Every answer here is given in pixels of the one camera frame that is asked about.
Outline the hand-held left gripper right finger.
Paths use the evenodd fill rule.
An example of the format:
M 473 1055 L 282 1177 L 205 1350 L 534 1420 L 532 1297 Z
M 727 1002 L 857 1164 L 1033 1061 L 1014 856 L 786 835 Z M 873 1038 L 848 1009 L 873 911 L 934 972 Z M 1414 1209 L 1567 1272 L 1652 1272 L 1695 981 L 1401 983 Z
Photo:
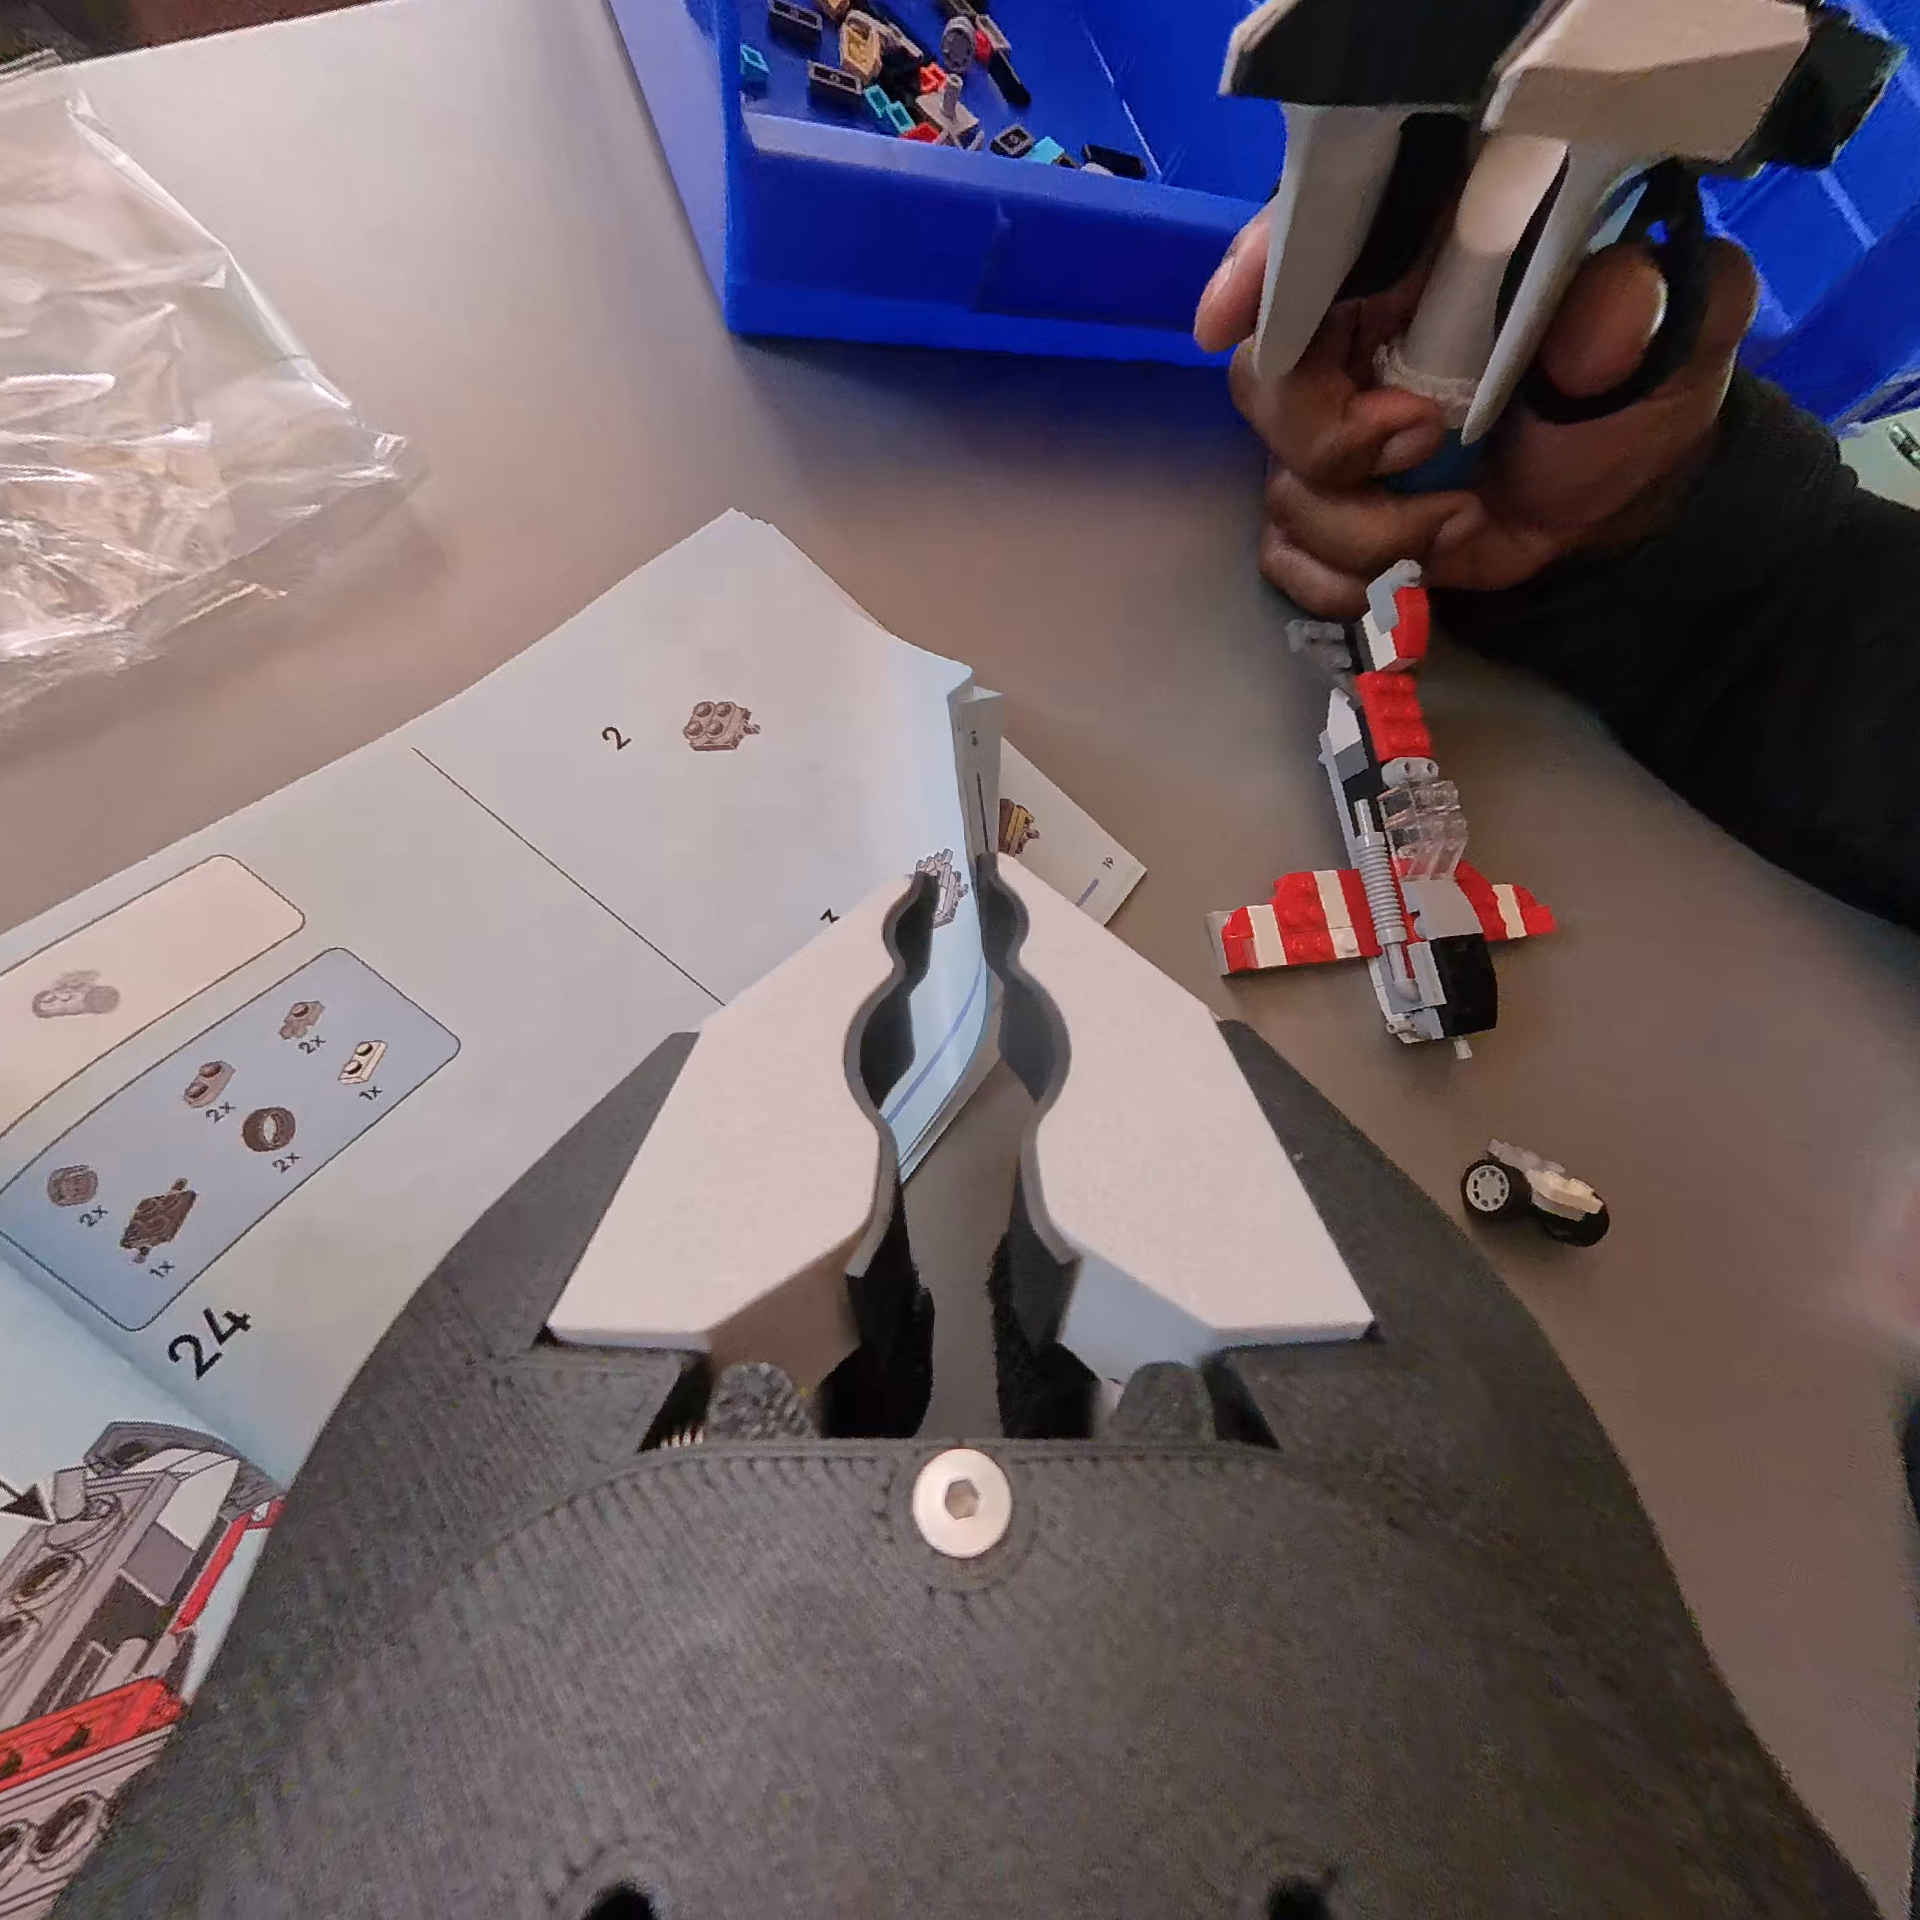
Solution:
M 1211 1010 L 1042 878 L 979 865 L 1000 1055 L 1033 1110 L 1011 1314 L 1103 1381 L 1362 1336 L 1374 1312 Z

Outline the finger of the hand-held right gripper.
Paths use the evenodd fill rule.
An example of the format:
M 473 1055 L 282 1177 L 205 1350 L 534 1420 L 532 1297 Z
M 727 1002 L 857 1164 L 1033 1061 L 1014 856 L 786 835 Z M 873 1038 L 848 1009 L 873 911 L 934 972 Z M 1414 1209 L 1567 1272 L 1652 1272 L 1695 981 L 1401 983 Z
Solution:
M 1665 160 L 1752 173 L 1747 146 L 1809 45 L 1803 4 L 1569 3 L 1503 58 L 1489 133 L 1547 138 L 1566 167 L 1459 427 L 1463 444 L 1514 397 L 1616 189 Z
M 1392 289 L 1420 259 L 1532 17 L 1530 3 L 1265 3 L 1236 24 L 1220 95 L 1283 116 L 1259 379 L 1291 372 L 1338 302 Z

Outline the clear plastic bag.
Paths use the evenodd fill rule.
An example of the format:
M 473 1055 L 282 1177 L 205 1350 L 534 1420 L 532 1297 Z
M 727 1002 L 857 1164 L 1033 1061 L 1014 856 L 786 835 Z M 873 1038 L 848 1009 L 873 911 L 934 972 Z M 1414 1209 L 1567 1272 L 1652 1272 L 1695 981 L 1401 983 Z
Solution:
M 3 729 L 277 599 L 414 488 L 68 72 L 3 79 Z

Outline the pile of loose toy bricks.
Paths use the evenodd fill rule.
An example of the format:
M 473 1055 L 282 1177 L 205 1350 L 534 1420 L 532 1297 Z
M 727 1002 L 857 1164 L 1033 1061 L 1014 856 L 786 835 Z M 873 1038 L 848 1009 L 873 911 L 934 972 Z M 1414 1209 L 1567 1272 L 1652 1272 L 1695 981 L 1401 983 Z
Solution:
M 1059 4 L 736 4 L 750 112 L 1156 181 L 1133 112 Z

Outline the person's right hand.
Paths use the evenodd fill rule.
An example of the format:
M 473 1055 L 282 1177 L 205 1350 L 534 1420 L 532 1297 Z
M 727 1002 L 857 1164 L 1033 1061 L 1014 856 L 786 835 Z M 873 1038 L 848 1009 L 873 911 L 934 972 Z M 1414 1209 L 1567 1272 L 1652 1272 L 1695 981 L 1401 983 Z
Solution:
M 1484 444 L 1469 488 L 1403 495 L 1384 480 L 1434 459 L 1443 425 L 1424 397 L 1366 379 L 1376 349 L 1420 299 L 1424 273 L 1332 306 L 1294 368 L 1262 379 L 1250 340 L 1265 256 L 1267 217 L 1257 214 L 1206 287 L 1194 338 L 1206 353 L 1231 350 L 1230 395 L 1265 450 L 1259 576 L 1321 619 L 1356 619 L 1370 582 L 1393 562 L 1418 562 L 1434 590 L 1500 592 L 1649 534 L 1714 453 L 1757 306 L 1753 264 L 1714 238 L 1692 353 L 1649 397 L 1584 425 L 1514 407 Z

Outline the grey desk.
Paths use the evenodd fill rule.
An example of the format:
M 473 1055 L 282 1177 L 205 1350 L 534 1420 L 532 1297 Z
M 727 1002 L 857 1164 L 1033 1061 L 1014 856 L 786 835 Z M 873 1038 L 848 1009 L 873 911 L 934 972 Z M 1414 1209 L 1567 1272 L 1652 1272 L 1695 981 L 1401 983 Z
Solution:
M 1146 878 L 1116 930 L 1449 1213 L 1489 1137 L 1591 1180 L 1588 1252 L 1479 1238 L 1636 1479 L 1740 1704 L 1905 1916 L 1916 941 L 1703 822 L 1563 698 L 1452 647 L 1469 854 L 1547 900 L 1468 1065 L 1356 972 L 1223 983 L 1203 915 L 1332 854 L 1324 710 L 1255 572 L 1264 459 L 1200 368 L 723 329 L 601 4 L 382 4 L 84 64 L 418 492 L 335 572 L 3 739 L 3 927 L 433 709 L 712 517 L 776 525 Z

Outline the person's right forearm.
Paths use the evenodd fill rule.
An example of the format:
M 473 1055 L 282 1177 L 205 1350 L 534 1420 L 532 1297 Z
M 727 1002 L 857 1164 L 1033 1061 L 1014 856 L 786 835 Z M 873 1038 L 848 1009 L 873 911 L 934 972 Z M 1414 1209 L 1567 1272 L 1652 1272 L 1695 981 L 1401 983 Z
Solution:
M 1764 860 L 1918 930 L 1918 517 L 1771 385 L 1733 374 L 1712 455 L 1644 541 L 1434 613 Z

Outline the pale blue instruction booklet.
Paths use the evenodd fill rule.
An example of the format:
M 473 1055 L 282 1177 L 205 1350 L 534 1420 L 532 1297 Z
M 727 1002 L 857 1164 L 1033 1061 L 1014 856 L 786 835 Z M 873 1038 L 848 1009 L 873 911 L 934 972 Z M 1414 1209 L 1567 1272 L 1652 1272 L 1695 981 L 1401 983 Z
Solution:
M 174 1737 L 360 1363 L 673 1034 L 938 882 L 914 1172 L 989 987 L 950 704 L 730 513 L 396 732 L 3 932 L 3 1911 Z

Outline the small toy brick wheel assembly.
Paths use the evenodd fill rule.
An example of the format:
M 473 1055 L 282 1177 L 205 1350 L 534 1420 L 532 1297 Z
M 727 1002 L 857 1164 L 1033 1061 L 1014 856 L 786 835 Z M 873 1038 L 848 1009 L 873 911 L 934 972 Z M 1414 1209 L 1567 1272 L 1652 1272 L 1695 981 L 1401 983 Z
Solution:
M 1459 1202 L 1479 1223 L 1530 1219 L 1547 1238 L 1591 1249 L 1612 1226 L 1600 1192 L 1524 1146 L 1497 1139 L 1459 1177 Z

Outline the blue plastic bin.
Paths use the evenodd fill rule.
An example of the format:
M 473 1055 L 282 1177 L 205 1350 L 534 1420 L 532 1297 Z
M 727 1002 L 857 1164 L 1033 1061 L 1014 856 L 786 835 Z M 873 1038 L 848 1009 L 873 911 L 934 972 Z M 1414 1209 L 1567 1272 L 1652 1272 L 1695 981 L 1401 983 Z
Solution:
M 1918 136 L 1883 105 L 1822 173 L 1699 184 L 1714 232 L 1750 256 L 1741 363 L 1830 427 L 1916 408 Z
M 807 95 L 766 4 L 609 7 L 693 247 L 738 335 L 1206 366 L 1189 326 L 1279 182 L 1283 124 L 1220 97 L 1237 3 L 992 4 L 1027 102 L 919 146 Z

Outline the red white toy brick model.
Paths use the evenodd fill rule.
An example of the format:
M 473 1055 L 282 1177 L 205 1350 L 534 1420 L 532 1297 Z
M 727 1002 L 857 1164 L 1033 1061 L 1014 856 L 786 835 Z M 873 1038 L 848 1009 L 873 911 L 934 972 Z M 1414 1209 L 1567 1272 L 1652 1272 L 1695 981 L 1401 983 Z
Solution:
M 1468 860 L 1468 817 L 1437 770 L 1422 706 L 1422 567 L 1399 560 L 1378 574 L 1356 620 L 1294 619 L 1286 639 L 1332 678 L 1318 762 L 1345 865 L 1283 874 L 1265 899 L 1214 912 L 1216 971 L 1362 962 L 1393 1041 L 1447 1045 L 1468 1061 L 1472 1038 L 1497 1026 L 1491 948 L 1543 938 L 1558 922 L 1532 891 Z

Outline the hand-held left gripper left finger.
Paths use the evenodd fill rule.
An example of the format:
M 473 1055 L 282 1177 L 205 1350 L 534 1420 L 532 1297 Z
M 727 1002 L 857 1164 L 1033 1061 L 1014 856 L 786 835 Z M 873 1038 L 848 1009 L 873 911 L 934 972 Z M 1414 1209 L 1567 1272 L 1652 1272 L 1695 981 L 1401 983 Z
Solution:
M 934 880 L 900 876 L 712 1015 L 546 1328 L 586 1348 L 845 1358 L 898 1206 L 880 1103 L 914 1057 Z

